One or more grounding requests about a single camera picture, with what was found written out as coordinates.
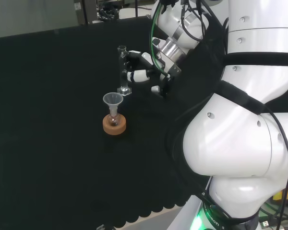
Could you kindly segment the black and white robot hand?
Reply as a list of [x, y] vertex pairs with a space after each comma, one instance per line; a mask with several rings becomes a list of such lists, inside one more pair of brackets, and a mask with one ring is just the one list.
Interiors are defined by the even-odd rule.
[[151, 92], [166, 97], [174, 80], [181, 74], [181, 69], [163, 53], [154, 58], [147, 52], [127, 51], [127, 62], [139, 61], [146, 69], [127, 72], [127, 80], [132, 83], [147, 83], [152, 78], [159, 79], [159, 84], [151, 87]]

